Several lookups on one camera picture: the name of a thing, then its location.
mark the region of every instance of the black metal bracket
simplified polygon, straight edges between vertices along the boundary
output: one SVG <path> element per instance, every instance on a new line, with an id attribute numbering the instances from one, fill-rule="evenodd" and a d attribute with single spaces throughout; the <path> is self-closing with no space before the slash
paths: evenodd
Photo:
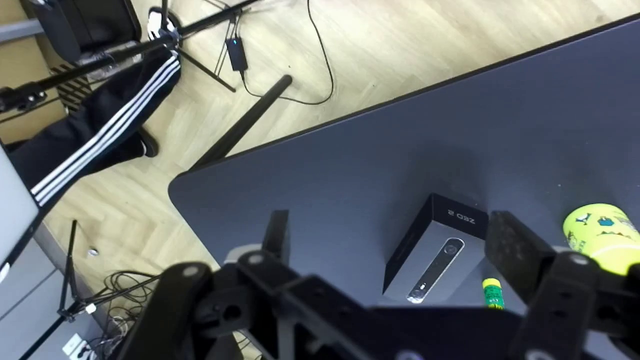
<path id="1" fill-rule="evenodd" d="M 283 216 L 272 216 L 269 233 L 278 243 L 287 239 Z M 496 236 L 512 245 L 505 250 Z M 179 265 L 163 275 L 120 358 L 207 358 L 238 330 L 264 358 L 284 360 L 593 358 L 584 353 L 588 328 L 605 330 L 639 357 L 640 267 L 629 279 L 611 279 L 590 258 L 552 255 L 539 241 L 514 216 L 493 216 L 489 256 L 526 294 L 524 319 L 491 308 L 362 308 L 322 279 L 298 276 L 267 250 L 248 253 L 215 275 L 205 265 Z"/>

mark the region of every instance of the black cable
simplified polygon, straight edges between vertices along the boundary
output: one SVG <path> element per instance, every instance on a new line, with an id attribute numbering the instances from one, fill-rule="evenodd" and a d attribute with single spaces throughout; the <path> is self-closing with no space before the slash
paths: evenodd
<path id="1" fill-rule="evenodd" d="M 231 33 L 233 33 L 233 22 L 227 22 L 225 38 L 229 38 Z M 216 61 L 216 68 L 215 68 L 216 74 L 223 72 L 225 61 L 227 61 L 227 45 L 223 43 L 221 53 L 218 53 L 218 61 Z"/>
<path id="2" fill-rule="evenodd" d="M 315 20 L 315 15 L 312 15 L 312 0 L 306 0 L 306 15 L 308 15 L 308 20 L 310 20 L 310 25 L 312 25 L 312 28 L 315 28 L 315 33 L 317 33 L 320 51 L 322 51 L 322 59 L 325 59 L 325 67 L 326 67 L 326 72 L 329 72 L 331 91 L 329 91 L 329 94 L 326 94 L 322 101 L 298 101 L 298 98 L 290 98 L 290 96 L 281 96 L 281 98 L 283 98 L 283 101 L 289 101 L 289 103 L 304 104 L 304 106 L 320 106 L 320 104 L 329 103 L 329 101 L 335 96 L 335 92 L 337 92 L 337 79 L 335 79 L 335 70 L 333 70 L 333 64 L 331 64 L 329 54 L 326 54 L 326 46 L 325 46 L 320 28 L 319 28 L 319 25 L 317 25 L 317 20 Z M 252 92 L 252 91 L 248 88 L 248 80 L 246 80 L 244 72 L 241 72 L 241 79 L 243 79 L 243 86 L 244 86 L 246 94 L 256 96 L 256 98 L 262 98 L 262 94 L 256 94 L 256 92 Z"/>

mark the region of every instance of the striped fabric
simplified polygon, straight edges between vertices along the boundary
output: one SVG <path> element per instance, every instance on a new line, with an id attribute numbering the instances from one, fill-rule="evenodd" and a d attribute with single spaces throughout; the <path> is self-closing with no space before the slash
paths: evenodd
<path id="1" fill-rule="evenodd" d="M 56 193 L 66 189 L 87 164 L 113 146 L 179 70 L 179 59 L 171 57 L 131 103 L 127 103 L 84 146 L 33 189 L 36 203 L 44 207 Z"/>

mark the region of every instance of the screw hole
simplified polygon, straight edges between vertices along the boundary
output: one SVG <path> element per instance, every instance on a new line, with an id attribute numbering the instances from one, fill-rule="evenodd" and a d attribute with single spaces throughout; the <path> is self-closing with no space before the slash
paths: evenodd
<path id="1" fill-rule="evenodd" d="M 243 317 L 243 312 L 241 312 L 238 307 L 229 307 L 229 308 L 225 308 L 225 312 L 223 312 L 225 323 L 238 320 L 241 317 Z"/>
<path id="2" fill-rule="evenodd" d="M 567 312 L 565 310 L 552 310 L 552 317 L 555 319 L 567 319 Z"/>

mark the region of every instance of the power cord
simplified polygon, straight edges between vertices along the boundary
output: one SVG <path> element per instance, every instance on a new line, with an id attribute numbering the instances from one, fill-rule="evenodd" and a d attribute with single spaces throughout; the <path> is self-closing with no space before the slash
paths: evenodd
<path id="1" fill-rule="evenodd" d="M 315 15 L 312 15 L 312 0 L 306 0 L 306 15 L 308 15 L 308 20 L 310 20 L 310 25 L 312 25 L 312 28 L 315 28 L 315 33 L 317 33 L 320 51 L 322 51 L 322 59 L 325 59 L 325 67 L 326 67 L 326 72 L 329 72 L 331 91 L 329 91 L 329 94 L 326 94 L 325 98 L 320 98 L 320 101 L 300 101 L 300 98 L 290 98 L 290 96 L 281 96 L 281 98 L 283 98 L 283 101 L 289 101 L 289 103 L 304 104 L 304 106 L 320 106 L 320 104 L 329 103 L 329 101 L 335 96 L 335 92 L 337 92 L 337 79 L 335 79 L 335 70 L 333 70 L 333 64 L 331 64 L 329 54 L 326 54 L 326 46 L 325 46 L 320 28 L 319 28 L 319 25 L 317 25 L 317 20 L 315 20 Z M 250 91 L 248 79 L 246 79 L 244 72 L 246 72 L 246 70 L 241 70 L 241 79 L 243 79 L 243 86 L 244 86 L 246 94 L 256 96 L 256 98 L 262 98 L 262 94 L 256 94 L 256 92 Z"/>

